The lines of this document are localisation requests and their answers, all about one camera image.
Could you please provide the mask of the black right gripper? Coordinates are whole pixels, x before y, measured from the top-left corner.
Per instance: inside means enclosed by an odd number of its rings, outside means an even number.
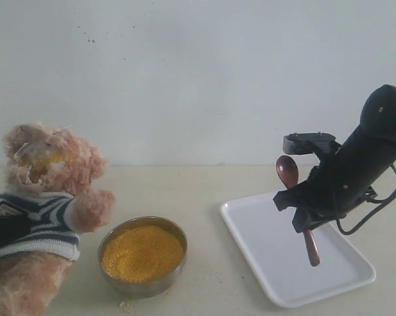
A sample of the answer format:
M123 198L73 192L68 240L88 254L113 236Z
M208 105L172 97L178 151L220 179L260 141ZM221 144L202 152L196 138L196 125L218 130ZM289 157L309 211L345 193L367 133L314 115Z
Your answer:
M332 159L320 165L308 180L278 191L278 211L293 207L297 234L314 230L345 212L396 161L396 142L374 138L357 127Z

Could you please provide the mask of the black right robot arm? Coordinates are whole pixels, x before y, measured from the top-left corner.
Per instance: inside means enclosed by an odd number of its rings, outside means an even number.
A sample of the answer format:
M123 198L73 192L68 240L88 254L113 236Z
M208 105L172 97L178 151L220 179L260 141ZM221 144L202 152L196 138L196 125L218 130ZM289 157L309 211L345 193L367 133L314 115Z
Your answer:
M284 136L283 151L313 153L320 160L305 181L273 199L279 211L295 208L296 232L343 219L364 202L380 210L396 198L394 189L389 197L378 199L372 187L396 162L396 87L383 85L368 97L359 125L343 144L328 133L292 133Z

